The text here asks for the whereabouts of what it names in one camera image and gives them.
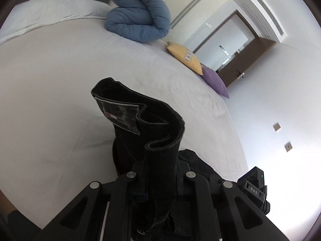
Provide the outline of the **white pillow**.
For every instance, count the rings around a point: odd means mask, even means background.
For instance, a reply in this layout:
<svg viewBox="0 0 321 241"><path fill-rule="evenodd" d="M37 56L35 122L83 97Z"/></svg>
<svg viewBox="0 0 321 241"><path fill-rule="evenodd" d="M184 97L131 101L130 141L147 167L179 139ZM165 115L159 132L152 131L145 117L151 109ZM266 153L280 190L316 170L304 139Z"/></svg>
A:
<svg viewBox="0 0 321 241"><path fill-rule="evenodd" d="M16 5L1 27L1 44L34 29L82 18L105 19L112 7L96 0L29 0Z"/></svg>

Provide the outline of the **wall socket lower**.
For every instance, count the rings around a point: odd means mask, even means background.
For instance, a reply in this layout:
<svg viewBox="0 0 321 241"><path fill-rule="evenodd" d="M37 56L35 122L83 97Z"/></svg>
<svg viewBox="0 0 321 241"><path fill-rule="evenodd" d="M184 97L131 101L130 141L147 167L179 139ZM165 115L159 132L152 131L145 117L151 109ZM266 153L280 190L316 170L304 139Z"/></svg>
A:
<svg viewBox="0 0 321 241"><path fill-rule="evenodd" d="M284 145L284 148L286 149L286 152L289 152L293 148L291 142L289 141L288 143L286 143Z"/></svg>

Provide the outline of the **purple cushion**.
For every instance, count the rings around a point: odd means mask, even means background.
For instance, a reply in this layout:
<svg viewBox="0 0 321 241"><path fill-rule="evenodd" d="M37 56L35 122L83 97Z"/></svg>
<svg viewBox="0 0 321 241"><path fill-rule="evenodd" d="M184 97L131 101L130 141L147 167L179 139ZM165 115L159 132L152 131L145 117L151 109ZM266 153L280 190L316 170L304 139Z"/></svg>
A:
<svg viewBox="0 0 321 241"><path fill-rule="evenodd" d="M202 79L219 95L230 98L227 88L219 75L211 68L202 66Z"/></svg>

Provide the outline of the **wall socket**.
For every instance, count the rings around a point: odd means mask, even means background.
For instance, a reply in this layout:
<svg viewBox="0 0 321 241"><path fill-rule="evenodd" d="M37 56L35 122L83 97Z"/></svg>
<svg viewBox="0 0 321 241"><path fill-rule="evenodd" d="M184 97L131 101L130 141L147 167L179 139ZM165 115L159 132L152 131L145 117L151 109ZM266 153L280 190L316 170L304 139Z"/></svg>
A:
<svg viewBox="0 0 321 241"><path fill-rule="evenodd" d="M289 152L293 148L291 142L289 141L288 143L286 143L284 145L284 148L286 149L286 152Z"/></svg>
<svg viewBox="0 0 321 241"><path fill-rule="evenodd" d="M273 125L273 128L274 128L275 131L278 131L278 130L281 128L281 126L280 126L279 123L275 123L275 124Z"/></svg>

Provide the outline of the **blue rolled duvet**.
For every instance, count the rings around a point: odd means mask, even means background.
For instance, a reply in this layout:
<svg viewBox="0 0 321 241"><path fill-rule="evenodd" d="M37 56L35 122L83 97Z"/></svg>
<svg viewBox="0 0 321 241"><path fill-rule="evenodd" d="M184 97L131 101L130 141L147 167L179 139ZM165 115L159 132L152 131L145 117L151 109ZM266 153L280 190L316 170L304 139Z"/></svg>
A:
<svg viewBox="0 0 321 241"><path fill-rule="evenodd" d="M136 42L165 38L171 16L163 0L112 0L116 7L108 12L105 29Z"/></svg>

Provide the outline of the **wall socket upper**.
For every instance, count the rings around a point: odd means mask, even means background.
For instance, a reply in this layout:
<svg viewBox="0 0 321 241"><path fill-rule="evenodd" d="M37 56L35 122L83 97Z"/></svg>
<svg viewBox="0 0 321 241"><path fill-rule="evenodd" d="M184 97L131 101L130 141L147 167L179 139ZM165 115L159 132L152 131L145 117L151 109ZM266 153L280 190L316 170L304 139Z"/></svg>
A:
<svg viewBox="0 0 321 241"><path fill-rule="evenodd" d="M273 128L274 128L275 131L278 131L278 130L281 128L281 126L280 126L279 123L275 123L275 124L273 125Z"/></svg>

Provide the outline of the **yellow cushion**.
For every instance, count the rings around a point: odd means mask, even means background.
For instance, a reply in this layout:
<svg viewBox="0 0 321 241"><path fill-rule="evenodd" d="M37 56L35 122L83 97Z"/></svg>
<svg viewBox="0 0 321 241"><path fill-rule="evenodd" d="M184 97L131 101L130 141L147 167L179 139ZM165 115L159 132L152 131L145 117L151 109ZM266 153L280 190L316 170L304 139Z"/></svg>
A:
<svg viewBox="0 0 321 241"><path fill-rule="evenodd" d="M183 45L177 44L175 42L168 41L167 42L167 50L168 52L179 60L183 65L190 68L192 71L202 76L203 71L199 60L196 55L184 47Z"/></svg>

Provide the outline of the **brown door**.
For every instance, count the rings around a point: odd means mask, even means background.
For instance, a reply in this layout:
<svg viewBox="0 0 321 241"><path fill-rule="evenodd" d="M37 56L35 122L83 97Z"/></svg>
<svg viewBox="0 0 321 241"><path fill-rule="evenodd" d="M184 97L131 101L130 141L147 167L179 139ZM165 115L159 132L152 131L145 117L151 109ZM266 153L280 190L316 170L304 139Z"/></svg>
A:
<svg viewBox="0 0 321 241"><path fill-rule="evenodd" d="M276 41L260 37L238 10L232 15L237 15L240 18L241 22L243 22L246 29L249 30L254 38L248 42L243 50L236 53L224 68L217 71L227 88L235 81L243 78L247 70L252 67L261 56L276 45Z"/></svg>

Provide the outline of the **black denim pants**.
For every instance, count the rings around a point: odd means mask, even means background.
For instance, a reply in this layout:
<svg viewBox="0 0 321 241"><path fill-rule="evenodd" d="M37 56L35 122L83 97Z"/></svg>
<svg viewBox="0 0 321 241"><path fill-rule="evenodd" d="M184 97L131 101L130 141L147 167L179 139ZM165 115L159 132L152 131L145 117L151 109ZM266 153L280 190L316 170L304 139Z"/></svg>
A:
<svg viewBox="0 0 321 241"><path fill-rule="evenodd" d="M181 240L175 224L177 168L182 160L209 178L215 171L192 150L180 150L184 121L168 104L105 78L91 91L113 124L119 176L136 173L129 216L133 240Z"/></svg>

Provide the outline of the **white bed sheet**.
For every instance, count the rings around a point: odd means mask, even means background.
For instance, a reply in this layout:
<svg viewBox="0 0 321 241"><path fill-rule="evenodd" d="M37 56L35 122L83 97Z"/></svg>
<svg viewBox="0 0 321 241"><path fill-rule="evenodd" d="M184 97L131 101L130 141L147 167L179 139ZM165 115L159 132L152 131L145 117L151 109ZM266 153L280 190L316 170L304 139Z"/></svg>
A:
<svg viewBox="0 0 321 241"><path fill-rule="evenodd" d="M236 181L248 165L224 99L161 42L141 44L96 18L64 21L1 45L1 190L45 227L93 181L117 177L114 124L133 127L130 91L183 119L180 149Z"/></svg>

